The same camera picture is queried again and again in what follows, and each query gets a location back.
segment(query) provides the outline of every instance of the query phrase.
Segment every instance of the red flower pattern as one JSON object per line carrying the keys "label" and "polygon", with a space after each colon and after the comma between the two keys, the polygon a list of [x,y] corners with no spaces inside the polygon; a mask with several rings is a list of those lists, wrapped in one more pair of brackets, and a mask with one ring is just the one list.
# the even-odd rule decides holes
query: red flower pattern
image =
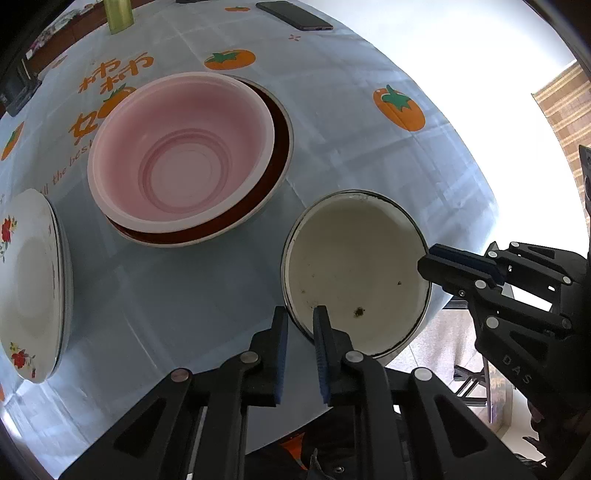
{"label": "red flower pattern", "polygon": [[5,218],[4,223],[2,224],[2,241],[3,242],[10,241],[10,226],[11,226],[10,218]]}
{"label": "red flower pattern", "polygon": [[25,366],[25,350],[21,350],[18,353],[12,354],[12,361],[14,362],[14,366],[18,369]]}

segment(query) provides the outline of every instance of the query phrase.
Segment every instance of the table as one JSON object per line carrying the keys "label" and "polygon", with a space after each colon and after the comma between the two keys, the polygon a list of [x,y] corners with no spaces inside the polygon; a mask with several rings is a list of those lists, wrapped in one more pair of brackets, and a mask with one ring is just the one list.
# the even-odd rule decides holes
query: table
{"label": "table", "polygon": [[[24,122],[0,163],[0,211],[33,187],[53,202],[74,269],[72,336],[59,370],[33,385],[0,359],[5,422],[57,477],[176,367],[198,372],[244,350],[283,304],[280,259],[300,213],[342,189],[375,190],[416,220],[429,244],[483,252],[494,196],[462,140],[421,89],[376,48],[326,15],[335,29],[301,32],[241,0],[134,10],[135,25],[106,25],[71,46],[16,118],[0,120],[0,145]],[[200,245],[142,247],[121,238],[94,204],[88,150],[101,107],[126,87],[177,72],[207,70],[213,53],[249,50],[254,63],[228,73],[270,90],[285,106],[295,147],[287,178],[238,228]],[[376,107],[391,85],[426,117],[411,133]],[[433,291],[427,319],[449,298]],[[283,403],[252,408],[247,449],[261,447],[324,411],[313,346],[290,325]]]}

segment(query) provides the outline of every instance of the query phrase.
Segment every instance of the yellow cup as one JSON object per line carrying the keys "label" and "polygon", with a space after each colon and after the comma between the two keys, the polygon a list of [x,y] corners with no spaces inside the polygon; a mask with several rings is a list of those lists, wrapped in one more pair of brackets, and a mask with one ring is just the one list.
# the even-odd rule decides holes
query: yellow cup
{"label": "yellow cup", "polygon": [[103,0],[103,3],[111,34],[119,33],[134,24],[131,0]]}

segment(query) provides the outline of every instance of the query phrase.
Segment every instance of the floor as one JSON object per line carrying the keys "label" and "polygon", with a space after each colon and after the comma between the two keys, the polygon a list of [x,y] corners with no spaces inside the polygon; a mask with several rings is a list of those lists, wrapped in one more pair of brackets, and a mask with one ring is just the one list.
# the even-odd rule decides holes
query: floor
{"label": "floor", "polygon": [[[388,367],[403,372],[427,367],[455,392],[462,383],[453,380],[454,365],[473,372],[482,370],[482,355],[474,348],[475,340],[474,324],[467,310],[442,310]],[[486,390],[479,385],[470,396],[486,397]],[[481,418],[486,411],[486,407],[471,409]]]}

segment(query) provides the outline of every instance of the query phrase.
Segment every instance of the smartphone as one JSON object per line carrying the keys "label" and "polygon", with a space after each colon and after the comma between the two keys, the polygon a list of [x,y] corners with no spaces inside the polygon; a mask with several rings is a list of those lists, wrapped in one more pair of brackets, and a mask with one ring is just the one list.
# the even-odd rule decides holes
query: smartphone
{"label": "smartphone", "polygon": [[289,2],[259,2],[256,7],[269,12],[298,30],[332,30],[334,28],[316,15]]}

